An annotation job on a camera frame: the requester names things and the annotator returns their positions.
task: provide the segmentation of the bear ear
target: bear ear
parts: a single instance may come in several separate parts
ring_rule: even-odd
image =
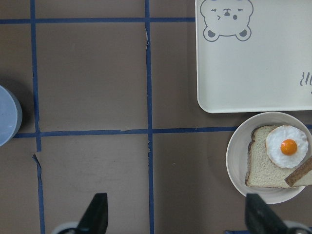
[[[252,2],[250,0],[246,0],[245,2],[245,8],[244,8],[245,12],[248,12],[248,14],[251,16],[254,12],[254,6],[252,4]]]
[[[207,40],[207,41],[216,41],[218,40],[220,35],[217,35],[215,32],[211,31],[208,27],[205,28],[204,30],[204,38]]]
[[[200,13],[205,17],[207,15],[207,0],[204,0],[203,3],[200,6]]]
[[[237,39],[241,41],[246,41],[250,38],[251,34],[252,34],[252,31],[250,30],[250,28],[246,27],[243,31],[236,34],[235,36],[237,37]]]

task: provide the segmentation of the brown floor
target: brown floor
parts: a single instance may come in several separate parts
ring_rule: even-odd
[[[98,192],[108,193],[109,234],[147,234],[150,220],[155,234],[246,229],[245,199],[225,165],[233,131],[179,129],[235,127],[256,113],[208,114],[199,107],[195,1],[149,2],[150,17],[189,18],[151,22],[147,41],[142,20],[57,20],[143,18],[144,0],[36,0],[36,24],[29,20],[29,1],[0,0],[0,85],[23,109],[17,138],[0,147],[0,233],[40,233],[37,168],[31,158],[39,146],[47,234],[61,223],[78,221]],[[312,124],[311,111],[288,113]],[[154,213],[149,209],[151,153]],[[306,188],[271,207],[283,219],[312,226],[311,195],[312,188]]]

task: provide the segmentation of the bear face drawing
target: bear face drawing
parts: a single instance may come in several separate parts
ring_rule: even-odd
[[[204,0],[200,6],[206,24],[204,38],[211,42],[220,36],[248,40],[252,33],[248,24],[253,11],[250,0]]]

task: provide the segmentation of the sunny side up egg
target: sunny side up egg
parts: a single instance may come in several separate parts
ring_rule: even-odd
[[[289,125],[272,130],[265,140],[265,145],[270,160],[282,168],[297,166],[308,151],[306,134]]]

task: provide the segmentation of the white plate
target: white plate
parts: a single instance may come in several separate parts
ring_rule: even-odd
[[[247,149],[251,141],[252,131],[264,125],[292,125],[307,135],[311,155],[312,136],[307,127],[298,119],[282,112],[265,112],[251,117],[242,123],[231,137],[226,152],[226,167],[229,177],[237,190],[246,196],[247,193],[257,193],[267,204],[287,201],[299,194],[304,187],[290,189],[252,188],[245,185],[247,171]]]
[[[312,110],[311,0],[195,4],[197,99],[203,110]]]

